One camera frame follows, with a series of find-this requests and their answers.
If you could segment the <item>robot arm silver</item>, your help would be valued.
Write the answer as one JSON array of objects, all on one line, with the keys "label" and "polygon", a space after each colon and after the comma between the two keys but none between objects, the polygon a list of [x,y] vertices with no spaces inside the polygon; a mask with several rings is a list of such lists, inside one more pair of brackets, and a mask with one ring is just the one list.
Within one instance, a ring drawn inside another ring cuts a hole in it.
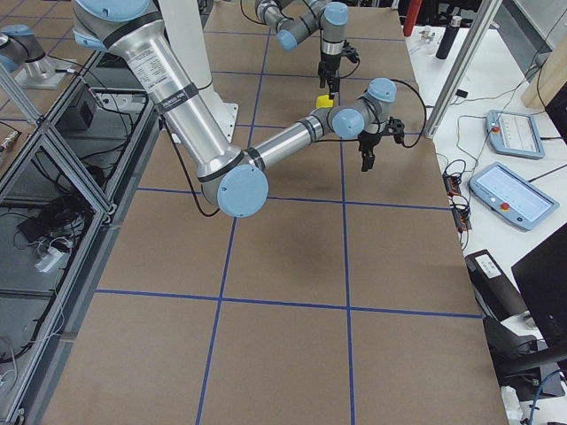
[{"label": "robot arm silver", "polygon": [[228,135],[236,109],[215,93],[201,19],[192,1],[76,1],[75,40],[125,60],[197,166],[206,200],[229,216],[250,216],[268,196],[268,167],[333,133],[356,138],[362,166],[385,135],[397,143],[404,127],[390,110],[396,86],[373,80],[346,106],[313,110],[266,142],[248,149]]},{"label": "robot arm silver", "polygon": [[340,90],[339,68],[346,53],[346,24],[348,7],[342,2],[308,1],[307,11],[296,19],[284,15],[291,1],[256,1],[255,13],[261,24],[276,32],[284,50],[296,49],[315,32],[320,32],[320,88],[329,90],[333,99]]}]

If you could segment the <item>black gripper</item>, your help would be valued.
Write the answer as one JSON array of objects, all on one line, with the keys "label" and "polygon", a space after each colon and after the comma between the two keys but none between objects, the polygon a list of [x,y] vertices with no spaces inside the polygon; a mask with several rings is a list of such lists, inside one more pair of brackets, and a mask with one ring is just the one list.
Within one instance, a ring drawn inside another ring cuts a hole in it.
[{"label": "black gripper", "polygon": [[329,98],[334,99],[339,93],[339,78],[338,69],[340,68],[341,54],[337,55],[327,54],[321,52],[320,61],[318,64],[319,87],[324,89],[326,81],[328,81]]},{"label": "black gripper", "polygon": [[361,171],[368,172],[375,163],[374,148],[380,143],[380,133],[368,133],[362,131],[358,134],[359,152],[361,153]]}]

